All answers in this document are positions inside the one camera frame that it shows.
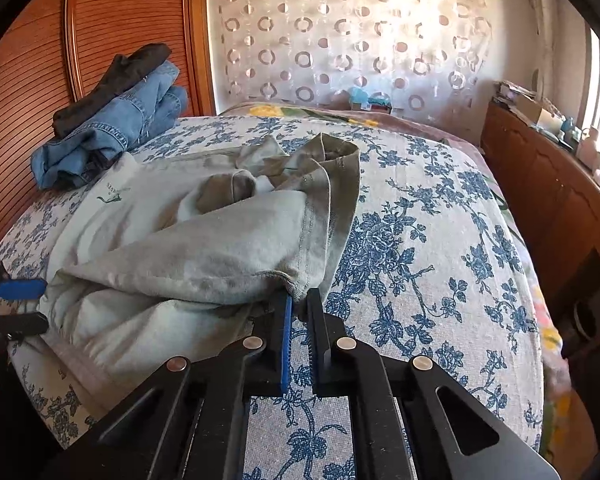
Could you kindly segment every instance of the silver screw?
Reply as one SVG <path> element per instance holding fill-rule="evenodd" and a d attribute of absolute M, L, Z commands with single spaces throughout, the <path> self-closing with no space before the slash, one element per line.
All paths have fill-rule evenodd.
<path fill-rule="evenodd" d="M 257 348 L 260 348 L 262 346 L 262 339 L 260 339 L 256 335 L 250 335 L 249 337 L 244 339 L 244 341 L 242 342 L 242 346 L 248 348 L 249 350 L 256 350 Z"/>
<path fill-rule="evenodd" d="M 418 370 L 431 370 L 433 368 L 433 361 L 424 355 L 419 355 L 413 358 L 413 366 Z"/>
<path fill-rule="evenodd" d="M 167 370 L 170 372 L 181 372 L 187 367 L 184 357 L 172 357 L 167 361 Z"/>
<path fill-rule="evenodd" d="M 336 341 L 338 348 L 342 348 L 343 350 L 353 350 L 356 344 L 356 340 L 351 337 L 341 337 Z"/>

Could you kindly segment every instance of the slatted wood panel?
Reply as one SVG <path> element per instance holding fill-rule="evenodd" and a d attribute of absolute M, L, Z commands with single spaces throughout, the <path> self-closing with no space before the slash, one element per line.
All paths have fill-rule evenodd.
<path fill-rule="evenodd" d="M 176 84 L 189 94 L 184 115 L 199 114 L 194 82 L 187 69 L 183 0 L 70 0 L 77 69 L 89 92 L 115 54 L 131 54 L 147 43 L 167 43 L 170 61 L 180 69 Z"/>
<path fill-rule="evenodd" d="M 0 240 L 35 199 L 31 151 L 52 136 L 54 111 L 70 101 L 62 1 L 32 0 L 0 40 Z"/>

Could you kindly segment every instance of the blue floral pattern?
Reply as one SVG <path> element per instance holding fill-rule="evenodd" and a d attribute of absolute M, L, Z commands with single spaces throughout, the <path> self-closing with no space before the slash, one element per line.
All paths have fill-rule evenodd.
<path fill-rule="evenodd" d="M 432 358 L 537 446 L 542 371 L 530 293 L 498 204 L 464 154 L 358 124 L 220 116 L 183 119 L 134 156 L 148 162 L 255 144 L 268 134 L 292 152 L 319 132 L 355 142 L 362 162 L 358 211 L 325 310 L 382 354 Z M 50 278 L 50 250 L 86 191 L 48 194 L 21 216 L 0 244 L 9 272 Z M 0 302 L 2 312 L 31 308 Z M 243 480 L 355 477 L 347 402 L 312 394 L 306 346 L 306 327 L 296 320 L 289 391 L 251 399 Z M 102 415 L 85 407 L 88 397 L 71 375 L 48 372 L 59 368 L 48 350 L 25 342 L 11 353 L 63 446 Z"/>

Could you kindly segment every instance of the blue gripper pad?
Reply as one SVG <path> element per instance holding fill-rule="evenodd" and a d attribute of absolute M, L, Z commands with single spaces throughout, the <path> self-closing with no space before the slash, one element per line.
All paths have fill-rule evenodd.
<path fill-rule="evenodd" d="M 36 280 L 5 280 L 0 283 L 0 298 L 7 301 L 37 300 L 46 289 L 46 281 Z"/>
<path fill-rule="evenodd" d="M 280 374 L 280 388 L 283 393 L 289 388 L 289 370 L 291 368 L 291 296 L 286 297 L 285 324 L 282 331 L 282 355 L 280 362 L 282 370 Z"/>

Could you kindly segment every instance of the wooden dresser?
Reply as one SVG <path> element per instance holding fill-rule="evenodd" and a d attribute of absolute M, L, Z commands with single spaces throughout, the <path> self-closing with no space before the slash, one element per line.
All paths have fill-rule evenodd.
<path fill-rule="evenodd" d="M 494 103 L 480 144 L 559 317 L 600 286 L 600 188 L 573 155 Z"/>

